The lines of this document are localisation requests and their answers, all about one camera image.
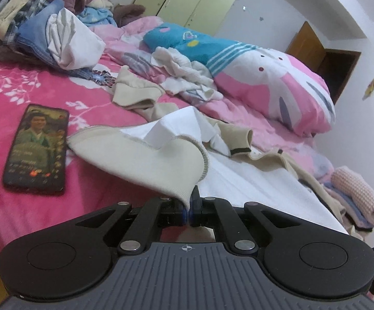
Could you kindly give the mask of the brown wooden door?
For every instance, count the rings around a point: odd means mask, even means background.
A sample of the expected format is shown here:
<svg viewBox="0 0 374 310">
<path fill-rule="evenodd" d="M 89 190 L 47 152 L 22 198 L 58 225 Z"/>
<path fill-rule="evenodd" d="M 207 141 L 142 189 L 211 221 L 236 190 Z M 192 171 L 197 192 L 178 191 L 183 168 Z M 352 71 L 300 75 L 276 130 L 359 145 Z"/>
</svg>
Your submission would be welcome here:
<svg viewBox="0 0 374 310">
<path fill-rule="evenodd" d="M 286 54 L 324 79 L 334 103 L 340 98 L 361 56 L 359 51 L 325 48 L 308 21 L 293 37 Z"/>
</svg>

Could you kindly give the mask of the black smartphone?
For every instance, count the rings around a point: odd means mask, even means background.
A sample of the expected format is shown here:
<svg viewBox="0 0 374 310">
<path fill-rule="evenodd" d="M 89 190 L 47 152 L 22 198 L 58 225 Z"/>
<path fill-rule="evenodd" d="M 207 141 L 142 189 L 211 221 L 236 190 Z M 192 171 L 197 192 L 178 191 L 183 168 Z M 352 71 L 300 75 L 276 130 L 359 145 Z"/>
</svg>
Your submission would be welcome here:
<svg viewBox="0 0 374 310">
<path fill-rule="evenodd" d="M 5 188 L 39 195 L 64 193 L 68 120 L 65 109 L 27 106 L 5 163 Z"/>
</svg>

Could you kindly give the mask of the light pink quilt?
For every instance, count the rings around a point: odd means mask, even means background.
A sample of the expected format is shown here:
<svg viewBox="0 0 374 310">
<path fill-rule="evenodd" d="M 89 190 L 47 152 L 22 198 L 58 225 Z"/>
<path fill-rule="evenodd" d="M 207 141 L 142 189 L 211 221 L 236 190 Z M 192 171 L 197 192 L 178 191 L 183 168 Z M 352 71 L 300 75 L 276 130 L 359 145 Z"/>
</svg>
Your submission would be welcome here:
<svg viewBox="0 0 374 310">
<path fill-rule="evenodd" d="M 259 150 L 283 150 L 318 181 L 333 172 L 313 141 L 335 122 L 329 89 L 294 57 L 157 16 L 123 27 L 98 25 L 93 31 L 112 60 L 211 118 L 248 127 Z"/>
</svg>

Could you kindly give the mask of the small beige garment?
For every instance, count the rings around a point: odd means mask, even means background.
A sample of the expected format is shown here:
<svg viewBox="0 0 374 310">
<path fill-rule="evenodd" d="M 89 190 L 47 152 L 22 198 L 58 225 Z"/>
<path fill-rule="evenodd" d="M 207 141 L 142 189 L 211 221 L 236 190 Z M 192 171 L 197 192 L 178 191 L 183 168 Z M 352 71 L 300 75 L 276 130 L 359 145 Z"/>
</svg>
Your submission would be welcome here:
<svg viewBox="0 0 374 310">
<path fill-rule="evenodd" d="M 179 109 L 175 103 L 159 103 L 163 95 L 165 91 L 158 84 L 140 79 L 123 66 L 115 79 L 113 103 L 152 122 Z"/>
</svg>

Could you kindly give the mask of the stack of folded clothes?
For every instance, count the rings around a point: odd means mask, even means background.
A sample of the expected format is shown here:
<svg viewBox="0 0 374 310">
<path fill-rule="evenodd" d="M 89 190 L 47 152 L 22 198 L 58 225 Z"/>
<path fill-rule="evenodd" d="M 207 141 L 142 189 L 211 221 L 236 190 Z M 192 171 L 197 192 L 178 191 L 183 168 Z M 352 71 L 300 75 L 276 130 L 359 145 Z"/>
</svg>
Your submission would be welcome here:
<svg viewBox="0 0 374 310">
<path fill-rule="evenodd" d="M 374 225 L 365 218 L 350 196 L 335 188 L 331 182 L 322 183 L 322 186 L 325 191 L 332 196 L 332 198 L 337 200 L 343 206 L 345 209 L 345 213 L 343 214 L 344 217 L 346 217 L 346 219 L 354 225 L 357 230 L 365 232 L 372 231 Z"/>
</svg>

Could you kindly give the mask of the light blue crumpled garment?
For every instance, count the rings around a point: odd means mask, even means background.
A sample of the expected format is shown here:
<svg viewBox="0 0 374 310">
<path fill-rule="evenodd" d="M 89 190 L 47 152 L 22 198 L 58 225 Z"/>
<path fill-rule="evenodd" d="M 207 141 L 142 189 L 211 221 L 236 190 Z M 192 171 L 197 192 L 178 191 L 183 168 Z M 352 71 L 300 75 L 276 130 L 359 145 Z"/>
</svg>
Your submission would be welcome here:
<svg viewBox="0 0 374 310">
<path fill-rule="evenodd" d="M 87 27 L 98 25 L 113 25 L 117 27 L 117 23 L 113 19 L 113 13 L 109 9 L 96 9 L 86 6 L 81 13 L 77 14 L 77 18 Z"/>
</svg>

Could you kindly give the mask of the large pink blue cartoon pillow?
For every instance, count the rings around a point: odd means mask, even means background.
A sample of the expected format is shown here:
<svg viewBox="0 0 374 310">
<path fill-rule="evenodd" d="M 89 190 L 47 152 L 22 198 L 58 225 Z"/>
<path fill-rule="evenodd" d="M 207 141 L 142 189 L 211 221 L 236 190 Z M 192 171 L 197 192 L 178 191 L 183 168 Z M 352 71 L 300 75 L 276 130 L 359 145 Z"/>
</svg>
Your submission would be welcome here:
<svg viewBox="0 0 374 310">
<path fill-rule="evenodd" d="M 224 95 L 300 136 L 325 133 L 335 123 L 335 107 L 325 81 L 284 52 L 168 22 L 147 32 L 143 41 L 151 52 L 175 49 L 203 64 Z"/>
</svg>

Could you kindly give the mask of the white folded garment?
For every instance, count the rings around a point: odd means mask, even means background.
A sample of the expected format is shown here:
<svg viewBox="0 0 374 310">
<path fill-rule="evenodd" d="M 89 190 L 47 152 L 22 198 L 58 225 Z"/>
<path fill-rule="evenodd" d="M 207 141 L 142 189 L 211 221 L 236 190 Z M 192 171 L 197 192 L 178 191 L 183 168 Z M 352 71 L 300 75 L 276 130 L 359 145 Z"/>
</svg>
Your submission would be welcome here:
<svg viewBox="0 0 374 310">
<path fill-rule="evenodd" d="M 105 42 L 66 8 L 49 16 L 45 36 L 52 58 L 67 71 L 92 69 L 105 50 Z"/>
</svg>

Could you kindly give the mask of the dark brown garment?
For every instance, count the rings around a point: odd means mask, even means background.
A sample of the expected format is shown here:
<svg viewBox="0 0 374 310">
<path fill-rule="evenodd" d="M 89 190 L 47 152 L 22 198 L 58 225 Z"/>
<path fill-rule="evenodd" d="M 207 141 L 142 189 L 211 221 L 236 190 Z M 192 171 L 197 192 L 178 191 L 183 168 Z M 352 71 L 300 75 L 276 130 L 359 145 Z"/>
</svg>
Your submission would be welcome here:
<svg viewBox="0 0 374 310">
<path fill-rule="evenodd" d="M 72 14 L 77 16 L 81 13 L 84 7 L 89 6 L 96 9 L 109 9 L 113 13 L 113 19 L 117 23 L 118 27 L 123 27 L 130 22 L 133 22 L 143 17 L 146 7 L 139 4 L 121 5 L 113 4 L 109 0 L 63 0 L 64 7 L 68 9 Z"/>
</svg>

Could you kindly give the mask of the beige zip hoodie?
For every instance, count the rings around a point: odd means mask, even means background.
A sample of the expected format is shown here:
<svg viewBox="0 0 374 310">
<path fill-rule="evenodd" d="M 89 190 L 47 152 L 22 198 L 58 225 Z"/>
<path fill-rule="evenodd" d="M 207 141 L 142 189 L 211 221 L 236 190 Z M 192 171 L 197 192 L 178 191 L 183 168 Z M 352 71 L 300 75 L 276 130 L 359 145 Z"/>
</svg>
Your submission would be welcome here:
<svg viewBox="0 0 374 310">
<path fill-rule="evenodd" d="M 344 207 L 283 152 L 251 148 L 250 129 L 207 118 L 189 106 L 133 127 L 94 125 L 69 136 L 73 153 L 104 172 L 178 199 L 194 189 L 235 207 L 257 202 L 351 236 Z"/>
</svg>

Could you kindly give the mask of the crumpled white cloth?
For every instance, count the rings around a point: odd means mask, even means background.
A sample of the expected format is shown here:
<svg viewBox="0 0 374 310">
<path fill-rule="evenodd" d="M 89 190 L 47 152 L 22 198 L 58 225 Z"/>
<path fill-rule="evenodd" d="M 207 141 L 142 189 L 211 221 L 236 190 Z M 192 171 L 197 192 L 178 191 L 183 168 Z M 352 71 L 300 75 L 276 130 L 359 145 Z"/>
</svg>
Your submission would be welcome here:
<svg viewBox="0 0 374 310">
<path fill-rule="evenodd" d="M 157 47 L 151 63 L 169 74 L 161 86 L 171 95 L 180 95 L 196 104 L 223 98 L 206 66 L 190 61 L 177 49 Z"/>
</svg>

